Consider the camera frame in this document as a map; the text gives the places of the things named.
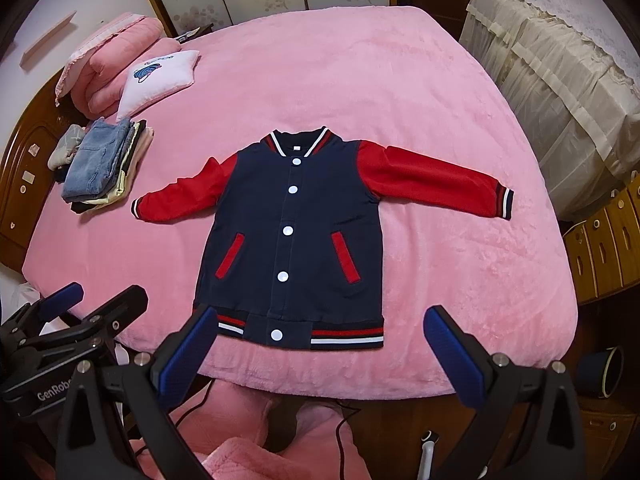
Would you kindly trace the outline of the folded blue jeans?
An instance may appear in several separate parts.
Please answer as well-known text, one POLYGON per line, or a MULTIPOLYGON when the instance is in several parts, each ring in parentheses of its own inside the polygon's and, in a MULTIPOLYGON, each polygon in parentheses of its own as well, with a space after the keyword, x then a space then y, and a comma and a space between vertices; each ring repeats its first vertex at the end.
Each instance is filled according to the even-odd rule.
POLYGON ((67 171, 61 192, 65 203, 94 200, 106 194, 115 183, 130 129, 128 117, 116 124, 103 118, 92 124, 67 171))

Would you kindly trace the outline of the wooden drawer cabinet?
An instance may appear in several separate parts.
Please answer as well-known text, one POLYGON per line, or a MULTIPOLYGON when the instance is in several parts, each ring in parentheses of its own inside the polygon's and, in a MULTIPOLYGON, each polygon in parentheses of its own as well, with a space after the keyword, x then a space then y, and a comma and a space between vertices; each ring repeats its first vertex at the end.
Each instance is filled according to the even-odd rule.
POLYGON ((578 304, 603 299, 639 284, 639 173, 626 188, 564 235, 578 304))

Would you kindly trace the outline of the folded cream clothes stack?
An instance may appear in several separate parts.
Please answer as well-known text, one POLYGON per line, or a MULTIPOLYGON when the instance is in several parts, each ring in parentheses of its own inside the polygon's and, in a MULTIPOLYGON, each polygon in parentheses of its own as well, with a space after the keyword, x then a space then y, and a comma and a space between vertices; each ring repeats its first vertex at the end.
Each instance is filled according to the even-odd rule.
POLYGON ((122 151, 122 161, 119 164, 113 186, 100 198, 70 203, 70 210, 75 214, 85 214, 88 211, 103 209, 124 200, 134 185, 142 158, 153 139, 154 131, 146 125, 145 120, 131 122, 131 129, 122 151))

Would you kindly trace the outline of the wooden headboard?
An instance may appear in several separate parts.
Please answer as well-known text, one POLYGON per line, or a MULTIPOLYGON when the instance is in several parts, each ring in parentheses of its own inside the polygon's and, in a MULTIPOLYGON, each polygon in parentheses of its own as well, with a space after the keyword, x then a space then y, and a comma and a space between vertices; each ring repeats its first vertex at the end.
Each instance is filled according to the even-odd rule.
POLYGON ((54 177, 48 159, 67 128, 82 122, 73 103, 55 103, 54 74, 26 106, 1 161, 1 263, 21 272, 54 177))

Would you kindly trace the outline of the beige lace furniture cover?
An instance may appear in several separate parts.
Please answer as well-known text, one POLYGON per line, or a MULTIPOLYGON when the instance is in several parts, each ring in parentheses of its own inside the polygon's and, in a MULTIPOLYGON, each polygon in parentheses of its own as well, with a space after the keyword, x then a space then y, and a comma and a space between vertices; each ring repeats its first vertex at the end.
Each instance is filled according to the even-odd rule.
POLYGON ((470 0, 460 42, 513 110, 556 215, 639 168, 639 55, 603 0, 470 0))

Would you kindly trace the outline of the office chair base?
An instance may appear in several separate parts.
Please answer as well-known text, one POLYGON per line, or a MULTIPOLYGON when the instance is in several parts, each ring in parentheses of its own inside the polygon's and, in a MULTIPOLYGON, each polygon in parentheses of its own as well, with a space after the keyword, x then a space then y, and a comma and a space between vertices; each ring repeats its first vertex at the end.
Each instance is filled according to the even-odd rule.
POLYGON ((431 478, 435 446, 439 440, 439 434, 433 430, 427 430, 421 438, 421 457, 416 478, 418 480, 428 480, 431 478))

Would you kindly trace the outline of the navy red varsity jacket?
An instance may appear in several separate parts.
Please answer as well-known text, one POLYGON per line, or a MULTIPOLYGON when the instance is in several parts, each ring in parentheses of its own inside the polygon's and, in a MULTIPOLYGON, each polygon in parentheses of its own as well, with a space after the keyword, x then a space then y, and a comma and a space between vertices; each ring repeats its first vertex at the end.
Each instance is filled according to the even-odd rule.
POLYGON ((172 223, 213 209, 194 302, 216 310, 221 335, 344 351, 384 344, 382 200, 506 220, 513 199, 488 174, 323 127, 271 131, 131 211, 172 223))

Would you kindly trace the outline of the folded pink quilt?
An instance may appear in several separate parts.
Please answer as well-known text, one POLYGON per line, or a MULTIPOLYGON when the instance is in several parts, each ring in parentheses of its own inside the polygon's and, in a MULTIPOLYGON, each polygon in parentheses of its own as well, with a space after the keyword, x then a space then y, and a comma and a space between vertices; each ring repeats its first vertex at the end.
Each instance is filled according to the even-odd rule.
POLYGON ((163 36, 158 18, 120 14, 89 36, 67 59, 55 85, 55 105, 59 106, 73 88, 80 89, 82 78, 96 77, 107 84, 163 36))

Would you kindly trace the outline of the folded grey garment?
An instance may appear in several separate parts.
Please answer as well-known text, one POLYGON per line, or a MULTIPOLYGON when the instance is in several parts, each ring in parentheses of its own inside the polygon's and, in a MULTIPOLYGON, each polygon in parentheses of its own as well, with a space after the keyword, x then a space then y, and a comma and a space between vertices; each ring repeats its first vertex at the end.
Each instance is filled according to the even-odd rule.
POLYGON ((58 144, 49 156, 47 165, 52 171, 72 163, 79 145, 86 136, 87 130, 80 125, 71 124, 58 139, 58 144))

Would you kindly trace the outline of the pink pajama legs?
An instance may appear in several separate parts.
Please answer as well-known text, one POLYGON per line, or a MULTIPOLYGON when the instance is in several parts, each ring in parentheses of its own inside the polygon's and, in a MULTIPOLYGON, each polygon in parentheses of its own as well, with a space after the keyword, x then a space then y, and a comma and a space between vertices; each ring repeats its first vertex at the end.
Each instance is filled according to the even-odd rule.
POLYGON ((266 448, 268 417, 280 398, 217 379, 170 413, 186 444, 215 479, 367 479, 346 414, 335 403, 306 401, 294 415, 292 442, 266 448))

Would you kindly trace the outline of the white embroidered pillow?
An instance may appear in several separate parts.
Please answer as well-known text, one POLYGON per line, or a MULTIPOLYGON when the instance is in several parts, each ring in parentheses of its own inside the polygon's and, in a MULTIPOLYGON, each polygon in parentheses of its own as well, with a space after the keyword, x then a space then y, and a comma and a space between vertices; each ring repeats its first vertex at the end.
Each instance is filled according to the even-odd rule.
POLYGON ((189 88, 201 53, 179 51, 150 58, 134 66, 127 75, 118 104, 116 119, 134 117, 150 105, 189 88))

